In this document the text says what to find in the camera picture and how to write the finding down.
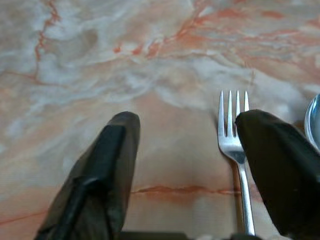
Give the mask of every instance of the silver fork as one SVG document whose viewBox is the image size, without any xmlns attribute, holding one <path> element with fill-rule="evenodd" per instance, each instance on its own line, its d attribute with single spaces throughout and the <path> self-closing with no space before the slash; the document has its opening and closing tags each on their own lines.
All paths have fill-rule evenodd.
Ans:
<svg viewBox="0 0 320 240">
<path fill-rule="evenodd" d="M 244 93 L 244 111 L 249 110 L 248 93 Z M 240 114 L 239 91 L 236 92 L 236 117 Z M 225 135 L 225 120 L 224 120 L 224 92 L 220 93 L 219 116 L 218 116 L 218 144 L 220 151 L 228 158 L 237 163 L 242 197 L 242 212 L 244 221 L 244 230 L 248 235 L 255 235 L 254 219 L 251 209 L 250 193 L 247 180 L 247 173 L 245 168 L 246 155 L 239 140 L 238 131 L 233 131 L 233 117 L 232 117 L 232 93 L 229 91 L 228 104 L 228 118 L 227 118 L 227 132 Z"/>
</svg>

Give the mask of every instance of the marble surface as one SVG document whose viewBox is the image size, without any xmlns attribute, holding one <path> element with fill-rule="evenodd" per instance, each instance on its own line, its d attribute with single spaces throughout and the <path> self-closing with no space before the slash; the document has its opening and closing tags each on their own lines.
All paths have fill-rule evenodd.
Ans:
<svg viewBox="0 0 320 240">
<path fill-rule="evenodd" d="M 301 124 L 320 92 L 319 0 L 2 0 L 0 239 L 29 240 L 116 113 L 141 119 L 125 229 L 241 231 L 220 90 Z M 251 179 L 256 232 L 278 239 Z"/>
</svg>

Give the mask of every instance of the metal utensil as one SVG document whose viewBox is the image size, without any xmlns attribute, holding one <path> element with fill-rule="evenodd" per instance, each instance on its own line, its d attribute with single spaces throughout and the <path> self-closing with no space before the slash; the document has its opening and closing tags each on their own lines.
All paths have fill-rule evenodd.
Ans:
<svg viewBox="0 0 320 240">
<path fill-rule="evenodd" d="M 315 96 L 306 110 L 304 131 L 308 140 L 320 151 L 320 94 Z"/>
<path fill-rule="evenodd" d="M 218 145 L 220 151 L 228 158 L 237 163 L 242 197 L 242 211 L 245 233 L 255 235 L 254 219 L 251 209 L 250 192 L 245 168 L 246 155 L 238 137 L 237 129 L 233 131 L 233 113 L 232 113 L 232 93 L 229 91 L 227 116 L 227 132 L 225 135 L 224 119 L 224 92 L 221 91 L 218 116 Z M 249 100 L 247 91 L 244 93 L 244 111 L 249 110 Z M 239 91 L 236 92 L 235 116 L 240 114 Z"/>
</svg>

